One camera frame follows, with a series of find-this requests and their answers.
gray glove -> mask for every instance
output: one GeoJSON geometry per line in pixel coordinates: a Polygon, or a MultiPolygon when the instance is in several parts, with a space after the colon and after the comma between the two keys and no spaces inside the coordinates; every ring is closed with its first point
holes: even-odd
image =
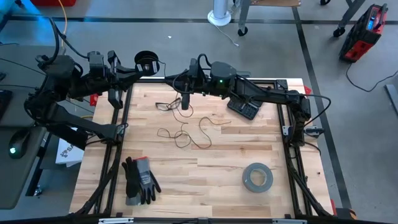
{"type": "Polygon", "coordinates": [[[141,204],[143,205],[145,201],[150,204],[150,200],[156,201],[155,189],[158,193],[161,193],[159,184],[157,183],[153,173],[149,169],[148,157],[142,157],[137,159],[137,166],[139,175],[141,178],[141,204]]]}

gray floor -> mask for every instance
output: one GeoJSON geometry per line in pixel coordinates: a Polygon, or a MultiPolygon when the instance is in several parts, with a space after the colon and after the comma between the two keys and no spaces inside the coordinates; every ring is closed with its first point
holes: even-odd
{"type": "MultiPolygon", "coordinates": [[[[348,8],[346,1],[332,1],[325,7],[318,1],[302,1],[298,11],[305,20],[339,20],[348,8]]],[[[366,1],[355,15],[357,19],[372,3],[389,4],[387,19],[397,20],[394,14],[398,2],[393,0],[366,1]]],[[[18,14],[43,14],[63,16],[58,8],[36,9],[26,2],[26,9],[18,14]]],[[[70,17],[133,17],[133,18],[183,18],[204,19],[212,8],[212,1],[147,0],[147,1],[77,1],[67,9],[70,17]]],[[[251,7],[249,19],[293,19],[289,7],[251,7]]],[[[62,30],[63,23],[57,25],[62,30]]],[[[187,68],[189,59],[206,53],[211,61],[230,63],[238,70],[249,70],[254,77],[303,78],[311,88],[299,37],[294,24],[247,24],[249,32],[238,37],[237,24],[221,29],[229,34],[240,47],[235,47],[215,27],[208,23],[114,23],[69,22],[68,39],[80,51],[97,50],[105,54],[115,50],[125,66],[132,66],[135,53],[152,50],[167,63],[167,74],[175,74],[187,68]]],[[[398,220],[398,172],[396,172],[396,127],[398,117],[392,108],[383,85],[398,84],[398,79],[381,83],[371,93],[351,86],[346,77],[347,64],[338,61],[338,52],[344,36],[331,38],[336,26],[303,25],[308,50],[322,95],[333,100],[327,116],[340,159],[353,209],[362,220],[397,223],[398,220]]],[[[397,69],[398,44],[395,41],[398,26],[387,26],[377,45],[358,63],[353,64],[349,75],[354,82],[371,88],[378,80],[393,74],[397,69]]],[[[0,41],[24,45],[53,45],[53,36],[47,21],[9,21],[0,33],[0,41]]],[[[85,69],[88,64],[70,50],[85,69]]],[[[312,110],[316,114],[315,102],[312,110]]],[[[325,141],[318,141],[330,196],[341,205],[335,177],[325,141]]],[[[22,198],[16,209],[0,211],[0,219],[42,217],[66,214],[75,178],[53,176],[59,182],[66,181],[58,193],[59,185],[48,186],[40,199],[22,198]],[[59,207],[53,207],[51,198],[59,198],[59,207]],[[25,213],[24,208],[37,206],[37,212],[25,213]]]]}

computer mouse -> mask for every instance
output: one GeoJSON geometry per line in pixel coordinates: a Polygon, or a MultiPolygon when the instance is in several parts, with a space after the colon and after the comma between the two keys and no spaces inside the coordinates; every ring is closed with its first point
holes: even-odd
{"type": "Polygon", "coordinates": [[[8,154],[12,159],[20,159],[25,155],[29,141],[30,128],[18,130],[10,139],[8,154]]]}

red case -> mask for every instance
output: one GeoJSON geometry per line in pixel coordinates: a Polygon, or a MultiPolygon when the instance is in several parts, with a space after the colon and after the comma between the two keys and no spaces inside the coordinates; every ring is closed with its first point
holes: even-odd
{"type": "MultiPolygon", "coordinates": [[[[58,0],[30,0],[33,5],[35,6],[61,6],[58,0]]],[[[76,0],[61,0],[62,5],[67,6],[74,6],[76,0]]]]}

duct tape roll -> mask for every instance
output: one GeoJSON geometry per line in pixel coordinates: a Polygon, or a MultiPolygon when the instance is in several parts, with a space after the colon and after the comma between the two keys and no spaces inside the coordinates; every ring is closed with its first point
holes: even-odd
{"type": "Polygon", "coordinates": [[[269,190],[272,186],[272,183],[274,182],[274,177],[272,176],[272,172],[270,168],[268,168],[266,165],[261,164],[259,162],[250,164],[246,169],[243,171],[242,175],[242,180],[244,186],[250,190],[251,192],[254,193],[261,193],[269,190]],[[262,183],[260,186],[256,185],[253,183],[251,180],[251,173],[253,171],[258,171],[264,175],[264,183],[262,183]]]}

